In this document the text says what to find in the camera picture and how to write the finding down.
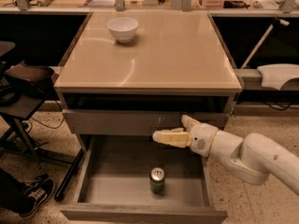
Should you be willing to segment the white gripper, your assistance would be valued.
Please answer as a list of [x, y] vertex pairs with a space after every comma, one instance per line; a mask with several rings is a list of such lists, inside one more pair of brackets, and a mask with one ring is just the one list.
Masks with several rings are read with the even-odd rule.
[[182, 128], [160, 130], [153, 133], [152, 139], [157, 143], [172, 147], [185, 148], [190, 146], [194, 153], [208, 157], [213, 139], [219, 129], [206, 123], [200, 123], [187, 115], [181, 117], [181, 123], [187, 132]]

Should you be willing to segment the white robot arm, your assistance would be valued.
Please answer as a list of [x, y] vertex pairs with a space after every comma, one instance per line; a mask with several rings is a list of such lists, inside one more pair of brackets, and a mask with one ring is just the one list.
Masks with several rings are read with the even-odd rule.
[[299, 194], [299, 157], [277, 142], [259, 133], [242, 138], [187, 115], [181, 117], [181, 122], [181, 128], [154, 132], [153, 140], [212, 157], [251, 185], [262, 185], [273, 175]]

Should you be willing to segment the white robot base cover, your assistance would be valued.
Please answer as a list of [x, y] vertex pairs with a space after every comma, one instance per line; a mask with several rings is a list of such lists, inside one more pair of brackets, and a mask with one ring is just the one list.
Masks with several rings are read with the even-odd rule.
[[261, 86], [280, 91], [289, 81], [299, 78], [299, 65], [275, 63], [259, 66], [257, 71], [262, 75]]

